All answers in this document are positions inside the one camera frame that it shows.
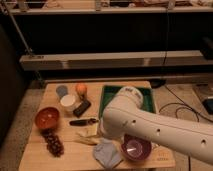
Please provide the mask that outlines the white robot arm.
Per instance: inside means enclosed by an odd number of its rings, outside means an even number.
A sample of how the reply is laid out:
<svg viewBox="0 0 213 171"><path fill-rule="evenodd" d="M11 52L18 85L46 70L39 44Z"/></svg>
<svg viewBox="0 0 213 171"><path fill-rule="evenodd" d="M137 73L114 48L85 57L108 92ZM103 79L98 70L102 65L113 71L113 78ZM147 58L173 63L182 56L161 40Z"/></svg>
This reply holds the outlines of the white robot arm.
<svg viewBox="0 0 213 171"><path fill-rule="evenodd" d="M133 86L122 87L104 107L103 134L129 134L213 165L213 126L153 114L141 109L144 98Z"/></svg>

